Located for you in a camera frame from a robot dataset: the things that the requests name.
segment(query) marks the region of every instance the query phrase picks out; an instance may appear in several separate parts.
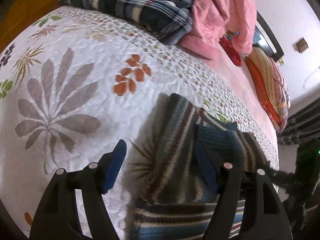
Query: floral bedspread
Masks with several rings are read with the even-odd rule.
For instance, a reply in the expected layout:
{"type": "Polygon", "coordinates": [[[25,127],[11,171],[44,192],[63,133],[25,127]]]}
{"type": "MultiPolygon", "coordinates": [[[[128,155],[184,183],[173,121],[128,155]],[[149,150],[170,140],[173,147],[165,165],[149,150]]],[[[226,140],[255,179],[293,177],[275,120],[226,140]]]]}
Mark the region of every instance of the floral bedspread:
{"type": "MultiPolygon", "coordinates": [[[[171,93],[253,132],[278,168],[277,151],[261,127],[202,60],[97,11],[63,6],[29,26],[0,55],[0,78],[0,198],[27,235],[58,167],[82,169],[124,139],[127,159],[104,196],[124,239],[130,203],[148,171],[141,149],[151,150],[150,131],[171,93]],[[132,170],[132,163],[141,165],[132,170]]],[[[89,236],[81,193],[76,195],[89,236]]]]}

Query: wooden headboard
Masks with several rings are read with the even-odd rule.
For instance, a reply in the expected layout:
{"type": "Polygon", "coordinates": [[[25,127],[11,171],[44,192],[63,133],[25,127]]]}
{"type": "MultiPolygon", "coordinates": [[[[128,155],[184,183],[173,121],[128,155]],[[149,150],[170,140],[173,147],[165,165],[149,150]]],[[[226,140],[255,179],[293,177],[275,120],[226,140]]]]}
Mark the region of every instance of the wooden headboard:
{"type": "Polygon", "coordinates": [[[15,0],[0,24],[0,53],[30,24],[58,7],[57,0],[15,0]]]}

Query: curtain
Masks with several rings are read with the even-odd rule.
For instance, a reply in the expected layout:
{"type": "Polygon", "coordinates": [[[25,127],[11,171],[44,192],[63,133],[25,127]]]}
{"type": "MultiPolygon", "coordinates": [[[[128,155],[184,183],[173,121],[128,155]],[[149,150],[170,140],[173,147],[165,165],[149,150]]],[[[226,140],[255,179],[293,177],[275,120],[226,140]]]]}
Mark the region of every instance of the curtain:
{"type": "Polygon", "coordinates": [[[277,137],[280,144],[300,144],[320,137],[320,98],[290,116],[277,137]]]}

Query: white wall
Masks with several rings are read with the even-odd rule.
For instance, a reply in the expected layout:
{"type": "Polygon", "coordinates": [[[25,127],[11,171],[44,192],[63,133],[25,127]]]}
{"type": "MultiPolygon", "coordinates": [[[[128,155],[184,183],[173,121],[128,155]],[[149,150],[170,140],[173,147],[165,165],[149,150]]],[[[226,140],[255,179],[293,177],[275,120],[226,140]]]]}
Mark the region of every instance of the white wall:
{"type": "Polygon", "coordinates": [[[284,51],[280,71],[286,81],[292,106],[320,84],[320,70],[308,81],[311,90],[303,89],[305,78],[320,66],[320,22],[306,0],[255,0],[257,10],[270,26],[284,51]],[[293,48],[304,37],[309,49],[300,54],[293,48]]]}

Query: striped sweater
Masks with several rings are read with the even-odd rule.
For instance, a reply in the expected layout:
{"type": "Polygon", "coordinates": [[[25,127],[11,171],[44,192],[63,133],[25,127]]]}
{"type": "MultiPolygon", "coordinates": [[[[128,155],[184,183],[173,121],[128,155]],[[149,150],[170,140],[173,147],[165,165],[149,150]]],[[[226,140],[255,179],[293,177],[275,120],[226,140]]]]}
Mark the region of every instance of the striped sweater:
{"type": "MultiPolygon", "coordinates": [[[[236,123],[220,122],[203,108],[172,94],[163,119],[156,166],[138,200],[131,239],[202,238],[217,195],[210,191],[197,165],[197,139],[206,142],[224,160],[229,160],[236,149],[243,158],[245,171],[255,171],[267,162],[251,133],[242,133],[236,123]]],[[[243,209],[244,201],[240,200],[230,237],[239,233],[243,209]]]]}

